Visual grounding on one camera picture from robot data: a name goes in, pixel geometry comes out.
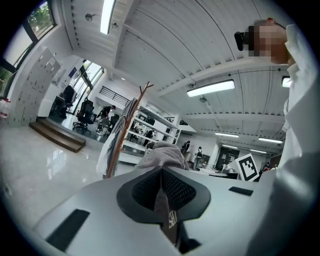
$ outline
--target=mesh panel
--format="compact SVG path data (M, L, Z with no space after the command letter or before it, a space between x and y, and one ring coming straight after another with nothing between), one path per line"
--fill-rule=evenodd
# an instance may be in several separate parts
M136 184L132 189L132 197L139 205L153 211L159 189L160 170Z
M196 190L192 186L184 183L165 170L162 170L162 186L168 197L170 206L176 211L196 196Z

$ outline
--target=lab coat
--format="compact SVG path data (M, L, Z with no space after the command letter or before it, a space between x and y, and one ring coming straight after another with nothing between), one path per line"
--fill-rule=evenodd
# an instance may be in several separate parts
M284 104L286 138L278 167L303 153L320 151L319 65L296 25L286 27L285 46L295 64L288 68L291 85Z

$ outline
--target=glossy floor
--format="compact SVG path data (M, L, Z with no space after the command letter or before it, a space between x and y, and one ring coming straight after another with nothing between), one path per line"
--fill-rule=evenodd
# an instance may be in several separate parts
M50 115L49 118L51 120L53 120L54 122L62 125L63 127L68 128L69 130L72 130L74 122L78 122L78 118L72 114L67 114L66 119L63 119L63 118L61 118L57 115L54 115L54 114ZM96 130L98 128L98 122L94 122L93 124L88 124L87 127L90 132L88 132L88 131L83 132L83 130L79 129L79 128L75 128L73 131L80 134L80 135L83 135L87 138L90 138L92 140L102 142L102 143L106 142L108 136L104 135L105 131L103 131L101 133L96 133Z
M29 127L2 128L1 180L4 198L29 227L84 186L102 179L96 164L103 143L86 140L78 153L62 148ZM116 174L133 170L119 164Z

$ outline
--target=wooden step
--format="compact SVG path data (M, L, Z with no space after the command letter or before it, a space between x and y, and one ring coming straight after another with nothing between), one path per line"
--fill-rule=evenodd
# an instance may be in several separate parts
M77 153L83 147L83 145L74 143L68 138L56 134L41 122L30 122L29 126L43 137L72 152Z
M47 127L49 130L51 130L53 133L68 139L69 141L72 141L75 144L81 145L81 146L85 146L86 145L86 140L83 138L80 138L74 134L71 134L67 131L65 131L64 129L61 129L60 127L54 125L53 123L49 122L46 119L38 119L37 121L38 123L41 123L43 126Z

